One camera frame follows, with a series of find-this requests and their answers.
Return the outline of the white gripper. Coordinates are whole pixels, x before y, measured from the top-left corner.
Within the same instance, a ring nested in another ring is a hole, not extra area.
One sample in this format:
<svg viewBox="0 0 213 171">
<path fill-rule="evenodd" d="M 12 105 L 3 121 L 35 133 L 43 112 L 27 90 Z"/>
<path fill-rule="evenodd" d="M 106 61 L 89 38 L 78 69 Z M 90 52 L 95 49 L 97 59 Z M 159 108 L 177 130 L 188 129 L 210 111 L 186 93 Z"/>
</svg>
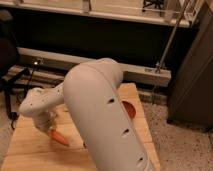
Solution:
<svg viewBox="0 0 213 171">
<path fill-rule="evenodd" d="M 54 112 L 43 112 L 33 119 L 34 126 L 41 132 L 48 132 L 56 128 L 57 114 Z"/>
</svg>

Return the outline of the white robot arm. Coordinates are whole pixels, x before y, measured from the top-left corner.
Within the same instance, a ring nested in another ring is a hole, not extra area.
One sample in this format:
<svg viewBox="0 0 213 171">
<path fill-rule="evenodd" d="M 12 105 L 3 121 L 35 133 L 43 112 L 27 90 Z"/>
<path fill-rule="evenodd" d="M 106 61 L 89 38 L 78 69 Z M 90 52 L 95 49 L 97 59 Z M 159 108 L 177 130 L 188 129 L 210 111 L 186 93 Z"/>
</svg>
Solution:
<svg viewBox="0 0 213 171">
<path fill-rule="evenodd" d="M 41 127 L 47 111 L 64 104 L 98 171 L 155 171 L 119 97 L 122 81 L 121 65 L 111 58 L 80 63 L 56 87 L 31 89 L 19 111 Z"/>
</svg>

